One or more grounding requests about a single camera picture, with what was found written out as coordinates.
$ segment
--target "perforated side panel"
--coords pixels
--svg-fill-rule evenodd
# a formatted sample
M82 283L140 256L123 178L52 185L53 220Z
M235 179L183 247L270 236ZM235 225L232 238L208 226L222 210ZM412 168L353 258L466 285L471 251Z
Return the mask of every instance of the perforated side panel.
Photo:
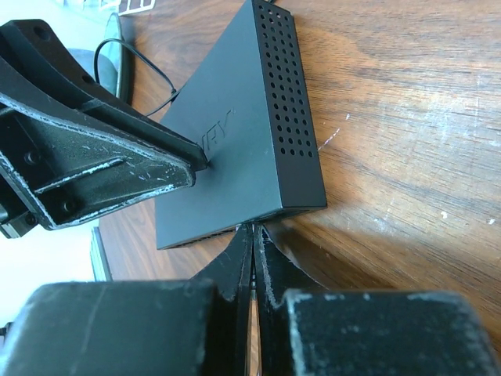
M317 157L315 133L293 17L254 0L258 43L276 148L284 156Z

